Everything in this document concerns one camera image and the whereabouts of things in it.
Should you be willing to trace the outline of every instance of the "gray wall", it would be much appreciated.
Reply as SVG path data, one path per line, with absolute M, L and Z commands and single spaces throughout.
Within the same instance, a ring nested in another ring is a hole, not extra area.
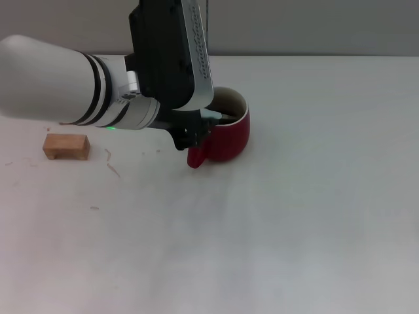
M 419 56 L 417 0 L 209 1 L 212 54 Z M 20 33 L 85 52 L 127 53 L 137 2 L 1 0 L 0 38 Z

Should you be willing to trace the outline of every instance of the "wooden block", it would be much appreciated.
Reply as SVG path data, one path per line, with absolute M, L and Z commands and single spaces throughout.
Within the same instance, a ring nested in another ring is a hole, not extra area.
M 50 133 L 46 136 L 43 150 L 48 159 L 87 160 L 90 143 L 87 135 Z

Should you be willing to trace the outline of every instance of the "white table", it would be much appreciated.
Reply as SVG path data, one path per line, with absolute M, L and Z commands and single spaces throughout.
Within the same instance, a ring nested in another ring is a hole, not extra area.
M 0 119 L 1 313 L 419 312 L 419 58 L 211 68 L 251 106 L 227 164 L 189 169 L 160 130 Z M 47 128 L 90 161 L 47 160 Z

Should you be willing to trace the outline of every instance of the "black ring band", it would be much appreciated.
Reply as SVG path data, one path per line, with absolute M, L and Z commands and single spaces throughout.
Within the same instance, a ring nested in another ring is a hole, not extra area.
M 83 56 L 86 57 L 86 59 L 90 63 L 90 66 L 92 67 L 93 76 L 94 76 L 94 92 L 93 92 L 92 102 L 90 103 L 90 106 L 87 109 L 86 113 L 80 119 L 78 119 L 76 122 L 73 122 L 73 123 L 70 123 L 70 124 L 80 124 L 81 122 L 84 122 L 89 116 L 91 116 L 92 113 L 94 112 L 94 109 L 96 109 L 96 106 L 98 105 L 98 101 L 99 101 L 99 97 L 100 97 L 100 88 L 101 88 L 100 85 L 101 84 L 100 84 L 100 76 L 99 76 L 98 67 L 96 66 L 96 63 L 94 63 L 94 61 L 92 59 L 90 59 L 90 57 L 87 54 L 83 54 L 82 52 L 80 52 L 80 53 Z
M 91 119 L 89 122 L 86 122 L 84 124 L 80 124 L 81 126 L 89 126 L 97 121 L 100 120 L 101 117 L 103 117 L 103 115 L 105 114 L 106 110 L 109 108 L 110 104 L 111 104 L 111 98 L 112 98 L 112 78 L 111 78 L 111 74 L 106 66 L 106 64 L 104 64 L 104 62 L 102 60 L 100 60 L 100 58 L 96 57 L 96 56 L 91 56 L 92 58 L 94 58 L 101 66 L 101 68 L 103 69 L 103 73 L 105 74 L 105 97 L 103 99 L 103 103 L 102 103 L 102 107 L 100 108 L 98 114 Z
M 105 126 L 101 126 L 101 128 L 108 128 L 109 126 L 114 126 L 115 124 L 117 124 L 118 122 L 120 122 L 122 120 L 122 118 L 124 118 L 124 115 L 128 111 L 128 108 L 129 107 L 130 107 L 130 103 L 127 103 L 125 105 L 125 107 L 122 108 L 122 110 L 120 111 L 120 113 L 118 114 L 118 116 L 115 118 L 114 121 L 112 121 L 111 123 L 109 123 L 109 124 L 107 124 Z

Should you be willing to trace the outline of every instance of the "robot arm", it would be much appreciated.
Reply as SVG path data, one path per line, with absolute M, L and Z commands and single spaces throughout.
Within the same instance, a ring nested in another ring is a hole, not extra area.
M 103 58 L 14 35 L 0 42 L 0 111 L 80 126 L 169 131 L 198 146 L 221 115 L 213 99 L 196 0 L 141 0 L 130 14 L 134 53 Z

